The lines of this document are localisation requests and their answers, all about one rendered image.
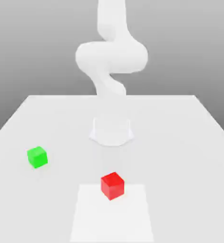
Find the small green cube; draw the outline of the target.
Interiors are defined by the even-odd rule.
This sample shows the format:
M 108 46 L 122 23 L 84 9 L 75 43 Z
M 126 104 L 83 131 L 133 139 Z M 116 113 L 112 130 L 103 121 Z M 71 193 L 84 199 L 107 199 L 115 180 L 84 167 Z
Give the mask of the small green cube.
M 38 146 L 27 151 L 28 161 L 33 168 L 39 168 L 48 163 L 46 151 Z

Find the small red cube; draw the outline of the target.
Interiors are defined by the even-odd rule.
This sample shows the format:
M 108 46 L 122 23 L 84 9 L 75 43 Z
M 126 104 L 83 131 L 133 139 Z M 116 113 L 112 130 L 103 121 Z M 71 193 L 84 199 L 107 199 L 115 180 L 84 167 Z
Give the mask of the small red cube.
M 109 200 L 113 200 L 124 194 L 125 182 L 116 172 L 112 172 L 101 178 L 101 191 Z

